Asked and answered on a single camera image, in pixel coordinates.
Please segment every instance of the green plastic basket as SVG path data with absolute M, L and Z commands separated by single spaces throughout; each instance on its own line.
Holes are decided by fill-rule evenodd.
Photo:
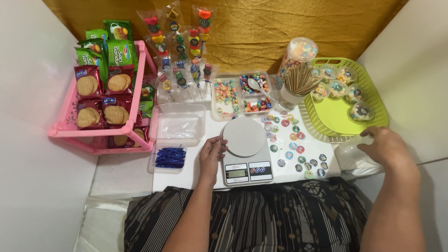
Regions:
M 311 95 L 308 95 L 305 98 L 306 111 L 313 127 L 318 132 L 332 137 L 354 136 L 359 135 L 369 126 L 387 126 L 389 124 L 389 117 L 383 101 L 369 74 L 360 64 L 344 58 L 316 58 L 311 64 L 315 66 L 323 64 L 331 64 L 336 67 L 349 66 L 354 69 L 358 74 L 358 84 L 366 90 L 367 99 L 365 101 L 375 109 L 375 118 L 372 120 L 355 122 L 349 116 L 349 109 L 353 107 L 353 104 L 345 103 L 343 98 L 339 100 L 324 99 L 315 103 Z

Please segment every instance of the gold backdrop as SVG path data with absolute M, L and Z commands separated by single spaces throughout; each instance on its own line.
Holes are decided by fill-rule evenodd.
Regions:
M 134 39 L 148 35 L 136 10 L 155 10 L 172 0 L 43 0 L 78 40 L 102 20 L 130 20 Z M 181 0 L 186 25 L 192 5 L 218 8 L 207 41 L 207 61 L 221 71 L 262 69 L 276 73 L 288 42 L 308 37 L 317 57 L 356 60 L 407 0 Z

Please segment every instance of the digital kitchen scale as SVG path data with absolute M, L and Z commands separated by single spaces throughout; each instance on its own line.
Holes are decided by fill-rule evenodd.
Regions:
M 223 159 L 224 184 L 235 187 L 274 180 L 271 155 L 263 127 L 253 119 L 238 117 L 222 131 L 228 140 Z

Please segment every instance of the person's hand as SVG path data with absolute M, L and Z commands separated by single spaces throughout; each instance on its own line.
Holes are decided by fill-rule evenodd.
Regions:
M 413 163 L 406 144 L 394 131 L 384 126 L 370 126 L 360 134 L 360 136 L 367 135 L 374 137 L 373 143 L 358 144 L 358 149 L 369 155 L 373 161 L 385 168 L 402 167 L 409 162 Z
M 218 173 L 218 161 L 225 157 L 223 152 L 227 151 L 225 146 L 227 140 L 223 140 L 223 136 L 216 136 L 207 141 L 199 153 L 199 165 L 201 171 L 199 173 L 199 182 L 216 184 L 216 174 Z

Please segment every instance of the white plastic spoon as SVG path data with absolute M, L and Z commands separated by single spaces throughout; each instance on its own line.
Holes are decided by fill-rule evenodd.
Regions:
M 258 91 L 262 92 L 266 97 L 271 99 L 272 101 L 279 103 L 274 97 L 272 97 L 271 95 L 266 93 L 266 91 L 261 89 L 258 82 L 256 82 L 254 79 L 252 79 L 252 78 L 247 79 L 247 84 L 249 85 L 250 88 L 252 88 L 252 90 L 258 90 Z

